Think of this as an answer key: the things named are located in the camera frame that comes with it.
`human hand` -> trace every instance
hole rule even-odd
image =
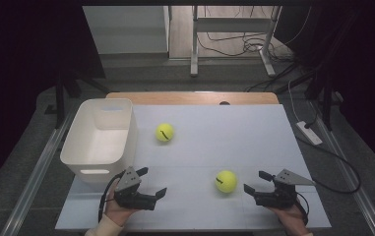
[[[119,181],[114,181],[113,184],[110,186],[108,197],[105,208],[105,215],[109,217],[113,222],[115,222],[119,226],[123,226],[128,218],[135,213],[136,211],[139,211],[139,209],[128,209],[125,207],[121,207],[115,200],[114,200],[114,189],[117,186],[117,183]]]
[[[303,213],[300,209],[293,205],[290,208],[279,209],[275,207],[267,207],[272,212],[274,212],[289,236],[300,236],[310,233],[306,228],[306,225],[303,221]]]

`dark curtain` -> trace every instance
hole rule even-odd
[[[375,1],[369,1],[334,62],[341,112],[375,152]]]
[[[82,7],[62,3],[0,1],[0,167],[59,74],[104,78]]]

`yellow tennis ball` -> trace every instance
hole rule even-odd
[[[174,128],[170,124],[163,123],[156,127],[156,138],[159,141],[167,142],[174,136]]]
[[[219,172],[215,180],[218,189],[224,193],[231,193],[235,190],[237,179],[235,173],[229,170]]]

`white storage bin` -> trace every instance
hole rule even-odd
[[[71,125],[61,161],[85,182],[108,182],[133,164],[137,133],[131,100],[87,100]]]

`white table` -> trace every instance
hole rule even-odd
[[[258,171],[279,174],[284,168],[310,179],[282,105],[135,105],[138,145],[135,169],[149,167],[139,188],[154,195],[167,188],[154,211],[135,213],[128,231],[255,231],[281,228],[276,216],[243,192],[243,184],[260,192],[274,190]],[[159,123],[170,123],[174,138],[155,138]],[[219,171],[236,173],[232,194],[219,192]],[[56,229],[84,231],[97,224],[105,184],[76,178]],[[309,228],[331,227],[313,186],[298,186],[309,202]]]

